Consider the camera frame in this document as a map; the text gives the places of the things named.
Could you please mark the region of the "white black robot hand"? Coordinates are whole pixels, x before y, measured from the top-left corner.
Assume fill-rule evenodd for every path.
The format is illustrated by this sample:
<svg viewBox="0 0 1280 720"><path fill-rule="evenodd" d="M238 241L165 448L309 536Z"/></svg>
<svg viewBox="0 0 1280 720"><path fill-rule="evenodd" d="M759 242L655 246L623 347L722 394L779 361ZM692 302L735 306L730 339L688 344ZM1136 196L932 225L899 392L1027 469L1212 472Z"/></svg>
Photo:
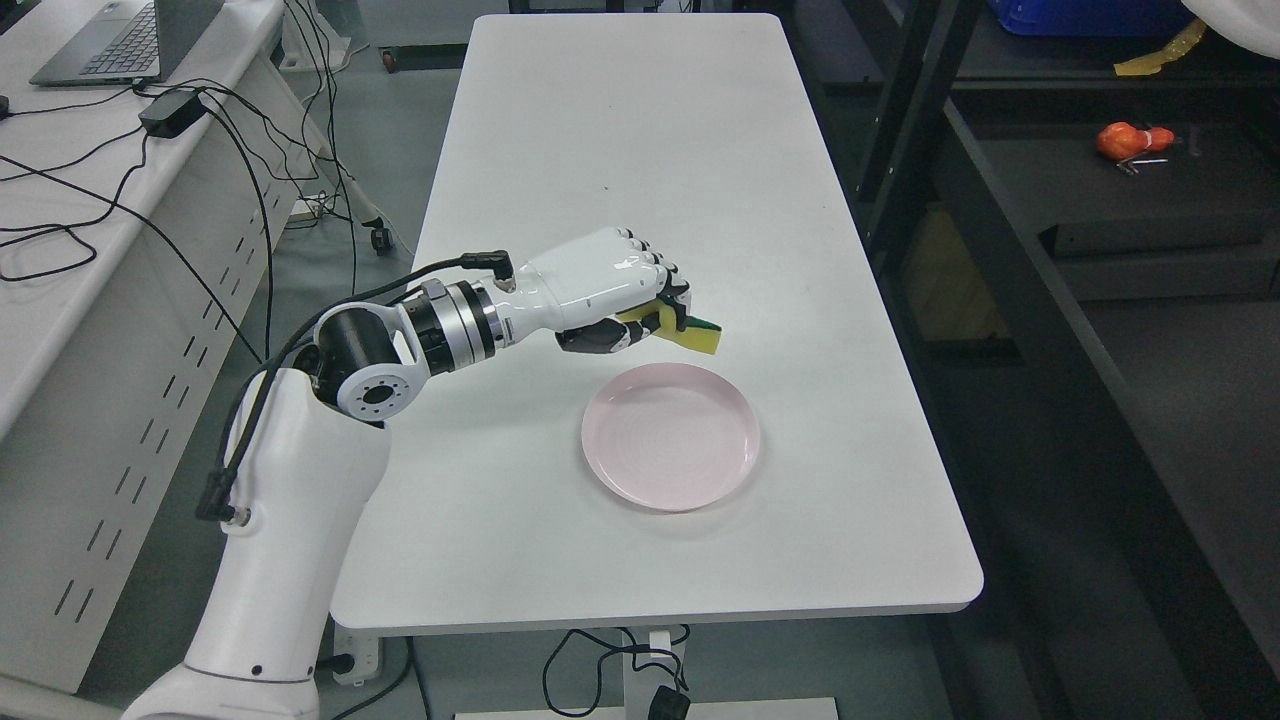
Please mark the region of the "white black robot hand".
<svg viewBox="0 0 1280 720"><path fill-rule="evenodd" d="M547 250L516 269L513 283L495 301L508 346L548 329L568 352L616 354L657 328L650 316L631 323L617 316L657 299L673 310L677 331L689 323L690 284L625 228L607 227Z"/></svg>

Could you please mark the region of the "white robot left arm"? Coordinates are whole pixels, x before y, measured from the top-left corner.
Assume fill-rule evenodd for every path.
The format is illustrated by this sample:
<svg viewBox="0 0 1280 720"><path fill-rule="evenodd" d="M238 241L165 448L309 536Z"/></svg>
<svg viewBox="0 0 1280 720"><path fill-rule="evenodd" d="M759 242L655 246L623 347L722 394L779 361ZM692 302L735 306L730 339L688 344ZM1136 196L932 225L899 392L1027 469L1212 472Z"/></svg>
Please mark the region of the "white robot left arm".
<svg viewBox="0 0 1280 720"><path fill-rule="evenodd" d="M429 281L397 304L349 300L307 322L307 372L244 387L198 506L227 542L183 660L128 719L315 719L315 674L340 568L390 456L387 421L434 375L489 359L509 332L497 291Z"/></svg>

